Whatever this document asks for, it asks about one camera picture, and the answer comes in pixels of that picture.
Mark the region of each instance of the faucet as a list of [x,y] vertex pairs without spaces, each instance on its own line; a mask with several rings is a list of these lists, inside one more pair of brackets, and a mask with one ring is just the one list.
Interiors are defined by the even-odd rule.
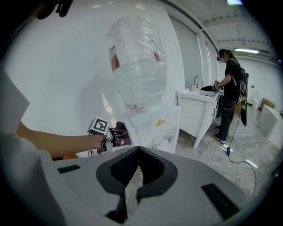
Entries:
[[199,87],[199,82],[197,82],[197,83],[195,84],[195,79],[196,79],[196,78],[198,78],[198,81],[199,81],[199,77],[196,75],[196,76],[194,77],[194,85],[195,85],[196,88],[198,88],[198,87]]

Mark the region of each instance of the backpack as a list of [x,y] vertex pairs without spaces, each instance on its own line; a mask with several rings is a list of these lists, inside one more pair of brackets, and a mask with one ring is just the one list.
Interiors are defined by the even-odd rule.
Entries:
[[232,79],[235,83],[235,86],[238,86],[239,92],[242,96],[246,97],[248,96],[248,78],[249,78],[249,74],[247,74],[244,70],[244,68],[242,68],[242,66],[233,58],[231,58],[230,60],[235,61],[239,66],[240,66],[240,80],[239,80],[239,85],[237,85],[234,77],[232,76]]

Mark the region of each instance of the ceiling light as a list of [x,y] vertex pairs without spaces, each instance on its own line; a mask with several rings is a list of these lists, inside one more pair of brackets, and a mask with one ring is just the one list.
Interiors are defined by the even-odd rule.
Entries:
[[140,4],[136,5],[136,8],[141,9],[141,10],[145,10],[145,7],[143,5],[140,5]]
[[258,50],[254,50],[254,49],[235,49],[236,52],[243,52],[243,53],[255,53],[258,54],[259,51]]
[[99,8],[101,5],[94,5],[92,8]]
[[242,1],[240,0],[227,0],[229,5],[242,5]]

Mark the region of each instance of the hand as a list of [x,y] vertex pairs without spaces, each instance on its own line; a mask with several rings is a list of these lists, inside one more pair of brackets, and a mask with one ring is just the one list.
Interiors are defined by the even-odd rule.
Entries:
[[211,89],[212,89],[213,91],[217,91],[219,88],[217,87],[217,85],[213,85],[213,86],[211,87]]
[[92,135],[91,137],[93,137],[92,149],[101,150],[102,142],[106,140],[105,135],[95,134],[95,135]]

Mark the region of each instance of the sneaker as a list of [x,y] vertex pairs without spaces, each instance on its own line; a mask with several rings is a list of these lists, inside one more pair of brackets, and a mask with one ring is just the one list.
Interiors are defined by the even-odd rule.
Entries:
[[218,134],[215,134],[215,135],[214,135],[214,138],[215,138],[216,140],[219,140],[221,143],[226,143],[226,140],[221,140],[220,137],[218,136]]
[[220,125],[217,125],[215,128],[216,130],[220,131]]

